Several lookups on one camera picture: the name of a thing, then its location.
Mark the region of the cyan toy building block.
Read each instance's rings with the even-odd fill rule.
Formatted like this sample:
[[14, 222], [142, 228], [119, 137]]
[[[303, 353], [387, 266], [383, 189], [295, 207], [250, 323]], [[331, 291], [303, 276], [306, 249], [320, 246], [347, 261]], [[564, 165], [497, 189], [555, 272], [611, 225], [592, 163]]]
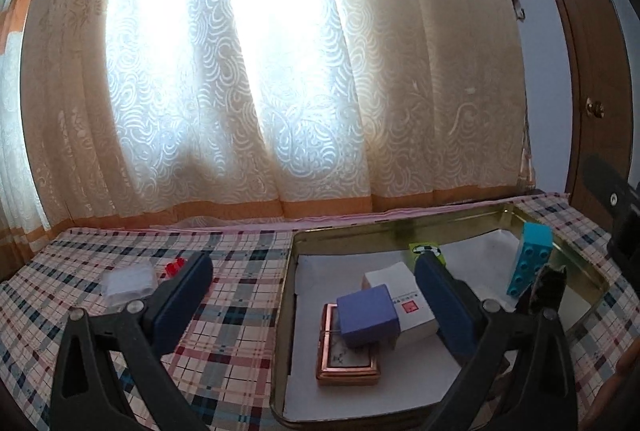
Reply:
[[549, 226], [525, 222], [518, 251], [516, 251], [512, 276], [506, 294], [518, 299], [535, 283], [539, 271], [548, 263], [553, 249], [553, 233]]

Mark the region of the clear plastic box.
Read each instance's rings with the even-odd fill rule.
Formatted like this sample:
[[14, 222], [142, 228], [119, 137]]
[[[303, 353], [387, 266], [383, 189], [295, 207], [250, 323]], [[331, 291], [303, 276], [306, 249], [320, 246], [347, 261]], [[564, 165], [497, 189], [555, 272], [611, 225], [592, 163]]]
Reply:
[[157, 287], [157, 278], [150, 263], [140, 263], [105, 272], [100, 286], [107, 307], [118, 307], [152, 295]]

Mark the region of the red toy building block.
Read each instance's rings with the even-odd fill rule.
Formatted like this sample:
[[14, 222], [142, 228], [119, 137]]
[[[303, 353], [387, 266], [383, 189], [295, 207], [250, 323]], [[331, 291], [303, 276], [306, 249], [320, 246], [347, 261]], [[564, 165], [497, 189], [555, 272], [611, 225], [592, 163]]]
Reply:
[[175, 258], [167, 263], [164, 267], [165, 275], [167, 278], [174, 278], [183, 266], [186, 265], [186, 259], [182, 257]]

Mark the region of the white cardboard box red stamp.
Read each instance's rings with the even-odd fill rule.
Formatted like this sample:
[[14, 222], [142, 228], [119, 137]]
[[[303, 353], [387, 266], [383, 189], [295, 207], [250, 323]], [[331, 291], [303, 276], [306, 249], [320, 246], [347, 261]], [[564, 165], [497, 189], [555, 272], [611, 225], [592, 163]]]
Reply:
[[436, 335], [436, 317], [405, 263], [367, 272], [362, 277], [363, 289], [381, 285], [387, 288], [398, 316], [400, 334], [392, 340], [394, 350]]

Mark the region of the green toy building block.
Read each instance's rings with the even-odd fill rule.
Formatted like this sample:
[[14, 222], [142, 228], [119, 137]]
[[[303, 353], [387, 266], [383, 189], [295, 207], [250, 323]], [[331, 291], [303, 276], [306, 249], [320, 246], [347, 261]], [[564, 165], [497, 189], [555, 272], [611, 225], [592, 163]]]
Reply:
[[410, 257], [408, 259], [408, 268], [414, 269], [416, 261], [422, 253], [431, 252], [442, 265], [446, 265], [446, 259], [442, 253], [442, 249], [437, 243], [431, 243], [430, 241], [420, 241], [420, 243], [410, 243], [409, 245]]

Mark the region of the gold metal tin tray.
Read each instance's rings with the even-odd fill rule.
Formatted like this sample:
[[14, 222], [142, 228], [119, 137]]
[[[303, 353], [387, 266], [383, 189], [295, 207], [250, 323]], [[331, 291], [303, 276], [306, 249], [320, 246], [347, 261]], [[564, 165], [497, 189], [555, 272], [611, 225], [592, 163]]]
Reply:
[[283, 416], [286, 383], [291, 375], [297, 295], [295, 274], [301, 255], [360, 255], [407, 250], [410, 243], [430, 241], [442, 249], [447, 243], [485, 235], [497, 229], [511, 232], [520, 244], [523, 225], [533, 214], [514, 202], [473, 207], [444, 214], [406, 217], [393, 221], [313, 229], [294, 236], [286, 262], [276, 341], [274, 341], [270, 408], [281, 425], [293, 430], [411, 430], [419, 428], [436, 403], [369, 417], [321, 421], [288, 421]]

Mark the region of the purple small box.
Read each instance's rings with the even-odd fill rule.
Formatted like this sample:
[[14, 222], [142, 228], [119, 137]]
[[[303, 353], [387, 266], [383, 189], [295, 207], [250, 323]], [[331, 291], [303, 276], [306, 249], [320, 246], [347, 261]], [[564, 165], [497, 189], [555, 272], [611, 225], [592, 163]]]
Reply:
[[341, 336], [349, 347], [396, 338], [399, 318], [385, 285], [361, 289], [336, 300]]

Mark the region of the brown wooden door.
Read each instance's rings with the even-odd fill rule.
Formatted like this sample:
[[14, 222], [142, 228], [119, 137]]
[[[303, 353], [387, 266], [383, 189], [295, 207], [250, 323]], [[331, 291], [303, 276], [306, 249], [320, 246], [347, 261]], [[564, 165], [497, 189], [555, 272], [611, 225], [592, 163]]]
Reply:
[[[612, 0], [555, 0], [565, 37], [572, 85], [572, 144], [565, 191], [570, 206], [605, 231], [613, 218], [588, 192], [582, 180], [582, 163], [597, 155], [618, 173], [631, 164], [631, 73], [626, 43]], [[586, 113], [586, 99], [601, 101], [605, 116]]]

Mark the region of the brass door knob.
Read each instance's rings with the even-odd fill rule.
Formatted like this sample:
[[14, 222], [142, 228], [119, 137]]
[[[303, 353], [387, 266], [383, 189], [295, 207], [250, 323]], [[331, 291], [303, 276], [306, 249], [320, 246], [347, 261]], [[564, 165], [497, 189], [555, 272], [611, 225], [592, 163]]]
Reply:
[[603, 119], [605, 116], [605, 110], [602, 102], [595, 101], [591, 98], [586, 99], [586, 113], [590, 117]]

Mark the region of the plaid tablecloth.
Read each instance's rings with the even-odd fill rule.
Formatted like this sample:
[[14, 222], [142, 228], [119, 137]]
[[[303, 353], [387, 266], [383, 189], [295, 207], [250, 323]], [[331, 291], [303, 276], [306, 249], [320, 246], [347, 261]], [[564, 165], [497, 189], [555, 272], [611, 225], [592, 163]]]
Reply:
[[[586, 409], [639, 335], [639, 301], [606, 255], [608, 233], [560, 194], [514, 199], [552, 227], [608, 284], [596, 312], [570, 341], [578, 406]], [[178, 255], [213, 260], [212, 291], [164, 363], [214, 430], [272, 430], [271, 358], [294, 223], [208, 229], [68, 229], [1, 285], [1, 385], [29, 428], [47, 429], [56, 353], [68, 310], [101, 313], [99, 281], [136, 262], [163, 267]]]

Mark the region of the white paper tray liner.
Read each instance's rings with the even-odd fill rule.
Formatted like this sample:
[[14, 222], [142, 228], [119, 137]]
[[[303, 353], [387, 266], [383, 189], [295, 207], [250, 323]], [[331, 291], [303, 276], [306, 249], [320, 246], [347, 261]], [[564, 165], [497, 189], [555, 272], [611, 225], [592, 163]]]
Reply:
[[[506, 296], [518, 239], [505, 229], [442, 247], [454, 277], [477, 297], [498, 300], [506, 310], [515, 302]], [[361, 288], [362, 277], [404, 260], [407, 250], [360, 255], [301, 255], [295, 274], [297, 295], [291, 375], [286, 383], [283, 416], [288, 421], [321, 421], [369, 417], [437, 403], [460, 366], [440, 339], [431, 337], [402, 347], [383, 347], [381, 377], [376, 385], [329, 387], [316, 379], [320, 318], [326, 303]]]

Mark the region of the beige lace curtain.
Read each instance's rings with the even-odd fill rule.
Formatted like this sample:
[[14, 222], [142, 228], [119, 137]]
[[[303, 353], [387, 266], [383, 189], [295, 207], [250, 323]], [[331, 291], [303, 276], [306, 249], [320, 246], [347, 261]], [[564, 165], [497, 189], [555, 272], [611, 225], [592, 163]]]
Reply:
[[512, 0], [1, 0], [1, 271], [58, 234], [535, 184]]

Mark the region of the copper picture frame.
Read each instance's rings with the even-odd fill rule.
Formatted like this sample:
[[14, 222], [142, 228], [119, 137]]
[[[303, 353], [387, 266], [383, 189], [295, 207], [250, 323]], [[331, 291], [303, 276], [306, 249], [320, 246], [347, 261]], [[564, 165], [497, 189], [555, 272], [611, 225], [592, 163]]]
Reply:
[[376, 385], [381, 377], [378, 347], [351, 349], [338, 324], [337, 305], [326, 303], [320, 319], [316, 380], [322, 387]]

